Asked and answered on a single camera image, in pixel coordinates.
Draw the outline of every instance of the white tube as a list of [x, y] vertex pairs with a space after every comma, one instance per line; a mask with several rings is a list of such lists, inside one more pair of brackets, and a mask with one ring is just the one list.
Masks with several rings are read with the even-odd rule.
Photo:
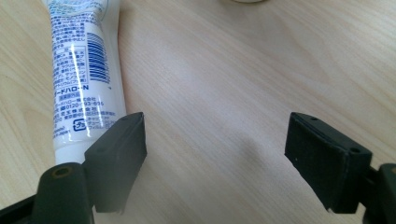
[[118, 52], [120, 0], [43, 0], [52, 29], [56, 164], [84, 152], [126, 115]]

